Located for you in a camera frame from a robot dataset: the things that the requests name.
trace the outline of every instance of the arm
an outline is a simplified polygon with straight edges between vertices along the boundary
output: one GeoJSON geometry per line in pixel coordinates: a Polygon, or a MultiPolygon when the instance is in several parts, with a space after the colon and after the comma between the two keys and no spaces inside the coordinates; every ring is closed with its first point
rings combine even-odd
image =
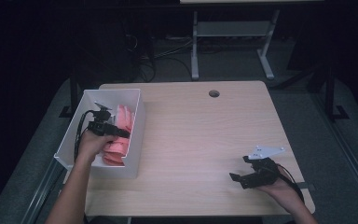
{"type": "Polygon", "coordinates": [[[74,168],[46,223],[82,223],[91,164],[104,145],[113,140],[115,137],[112,135],[97,136],[91,131],[83,133],[74,168]]]}
{"type": "MultiPolygon", "coordinates": [[[[286,172],[279,167],[281,174],[286,172]]],[[[318,223],[310,213],[310,210],[298,197],[297,193],[280,178],[272,185],[258,187],[257,189],[266,192],[271,196],[280,206],[282,206],[288,213],[290,213],[296,224],[314,224],[318,223]]]]}

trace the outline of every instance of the white metal frame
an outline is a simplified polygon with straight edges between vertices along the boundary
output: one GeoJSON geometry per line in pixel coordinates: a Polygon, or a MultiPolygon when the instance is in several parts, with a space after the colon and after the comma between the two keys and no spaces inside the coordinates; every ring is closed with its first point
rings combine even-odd
{"type": "Polygon", "coordinates": [[[266,41],[261,49],[257,50],[258,58],[268,79],[274,74],[269,66],[267,51],[280,10],[274,11],[270,21],[198,21],[197,11],[193,20],[193,50],[191,52],[191,77],[200,78],[199,61],[197,57],[197,41],[199,36],[264,36],[266,41]]]}

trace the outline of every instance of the pink object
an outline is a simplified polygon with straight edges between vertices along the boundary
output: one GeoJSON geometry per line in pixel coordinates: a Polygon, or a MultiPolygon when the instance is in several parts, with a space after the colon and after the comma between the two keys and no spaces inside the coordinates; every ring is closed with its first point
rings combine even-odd
{"type": "MultiPolygon", "coordinates": [[[[131,132],[132,130],[132,113],[124,105],[117,107],[116,126],[119,129],[131,132]]],[[[122,158],[127,156],[130,139],[118,137],[113,143],[108,144],[103,149],[103,162],[112,166],[124,165],[122,158]]]]}

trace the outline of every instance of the person's left hand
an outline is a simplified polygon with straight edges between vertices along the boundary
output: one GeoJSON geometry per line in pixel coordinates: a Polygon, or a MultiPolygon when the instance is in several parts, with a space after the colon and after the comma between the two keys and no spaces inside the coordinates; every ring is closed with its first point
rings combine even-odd
{"type": "Polygon", "coordinates": [[[86,159],[89,162],[93,162],[95,160],[95,156],[104,148],[104,146],[116,139],[117,136],[98,136],[92,131],[86,130],[81,136],[79,154],[77,157],[86,159]]]}

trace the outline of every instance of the dark background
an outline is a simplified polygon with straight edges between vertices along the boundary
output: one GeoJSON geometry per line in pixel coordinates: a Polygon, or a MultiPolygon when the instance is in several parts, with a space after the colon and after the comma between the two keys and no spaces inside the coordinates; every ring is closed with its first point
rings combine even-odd
{"type": "MultiPolygon", "coordinates": [[[[138,53],[150,49],[151,36],[191,35],[191,10],[85,10],[80,9],[82,2],[67,1],[71,9],[62,9],[54,1],[0,1],[0,192],[55,92],[71,74],[76,73],[79,84],[88,89],[103,82],[130,82],[137,75],[137,55],[124,53],[124,34],[141,37],[138,53]],[[102,50],[106,43],[102,35],[106,33],[94,32],[100,26],[122,32],[113,36],[115,43],[106,44],[116,51],[102,50]],[[106,62],[106,57],[125,60],[106,67],[79,49],[79,43],[82,49],[97,55],[99,62],[106,62]],[[100,75],[106,71],[112,75],[100,75]]],[[[125,6],[129,1],[117,2],[125,6]]],[[[302,70],[319,61],[326,62],[335,68],[337,77],[351,88],[358,101],[358,1],[337,2],[301,5],[296,10],[284,6],[274,38],[297,40],[290,69],[302,70]]],[[[228,19],[243,16],[230,15],[228,19]]]]}

